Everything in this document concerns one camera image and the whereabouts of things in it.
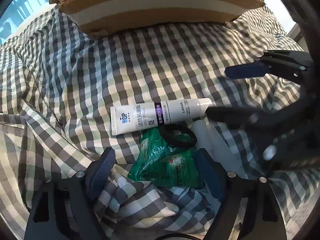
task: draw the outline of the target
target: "cardboard box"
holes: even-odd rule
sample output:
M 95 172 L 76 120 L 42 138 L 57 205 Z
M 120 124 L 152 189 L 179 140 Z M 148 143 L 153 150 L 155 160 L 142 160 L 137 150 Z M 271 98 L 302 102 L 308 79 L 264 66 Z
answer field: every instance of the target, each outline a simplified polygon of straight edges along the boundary
M 82 30 L 106 36 L 166 22 L 226 22 L 263 0 L 50 0 Z

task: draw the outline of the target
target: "white stripe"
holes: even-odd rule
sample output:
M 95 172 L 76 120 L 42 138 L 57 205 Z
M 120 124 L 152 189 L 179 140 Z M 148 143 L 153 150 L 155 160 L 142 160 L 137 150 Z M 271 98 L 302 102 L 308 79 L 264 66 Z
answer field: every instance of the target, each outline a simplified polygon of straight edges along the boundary
M 241 15 L 248 10 L 220 0 L 108 0 L 73 13 L 70 18 L 78 25 L 84 25 L 118 13 L 156 8 L 205 9 L 233 15 Z

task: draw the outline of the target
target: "toothpaste tube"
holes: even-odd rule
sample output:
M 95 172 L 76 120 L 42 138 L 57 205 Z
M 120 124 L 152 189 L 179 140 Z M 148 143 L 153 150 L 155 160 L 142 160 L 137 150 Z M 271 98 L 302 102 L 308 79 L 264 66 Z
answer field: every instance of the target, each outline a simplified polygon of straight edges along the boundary
M 145 130 L 205 115 L 210 98 L 177 99 L 127 106 L 112 106 L 112 135 Z

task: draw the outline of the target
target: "checkered bag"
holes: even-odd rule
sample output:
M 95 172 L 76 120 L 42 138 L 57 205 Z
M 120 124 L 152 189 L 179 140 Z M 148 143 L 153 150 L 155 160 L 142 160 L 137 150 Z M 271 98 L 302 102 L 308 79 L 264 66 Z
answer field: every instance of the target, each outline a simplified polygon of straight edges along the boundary
M 112 147 L 116 164 L 94 207 L 108 236 L 115 224 L 205 234 L 215 217 L 207 192 L 126 177 L 139 155 L 140 132 L 112 136 L 110 107 L 208 97 L 217 106 L 279 110 L 299 98 L 298 85 L 269 74 L 224 75 L 225 67 L 252 62 L 265 49 L 300 50 L 266 7 L 230 23 L 163 24 L 97 41 L 57 9 L 36 18 L 0 47 L 0 212 L 8 227 L 23 239 L 41 183 L 85 170 Z M 247 134 L 213 124 L 248 177 L 263 175 Z M 319 176 L 319 169 L 273 175 L 285 223 Z

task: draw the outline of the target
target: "black metal bracket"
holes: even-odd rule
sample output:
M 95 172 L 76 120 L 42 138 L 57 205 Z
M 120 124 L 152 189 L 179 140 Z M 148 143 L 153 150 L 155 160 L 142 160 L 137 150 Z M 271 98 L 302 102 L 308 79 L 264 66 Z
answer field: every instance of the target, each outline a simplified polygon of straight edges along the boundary
M 211 107 L 208 118 L 244 129 L 258 148 L 267 170 L 296 169 L 320 165 L 319 84 L 310 54 L 269 50 L 255 62 L 227 67 L 232 79 L 261 77 L 266 73 L 300 84 L 300 98 L 277 111 L 260 108 Z
M 226 172 L 205 149 L 199 149 L 193 157 L 201 167 L 199 171 L 212 196 L 221 200 L 219 211 L 204 240 L 229 239 L 241 198 L 245 197 L 248 203 L 238 239 L 286 239 L 281 211 L 266 178 L 241 179 L 232 171 Z
M 100 159 L 86 171 L 78 171 L 68 179 L 44 182 L 32 199 L 25 240 L 107 240 L 91 203 L 107 182 L 115 163 L 115 152 L 107 148 Z M 71 212 L 78 231 L 70 228 L 65 200 L 70 199 Z

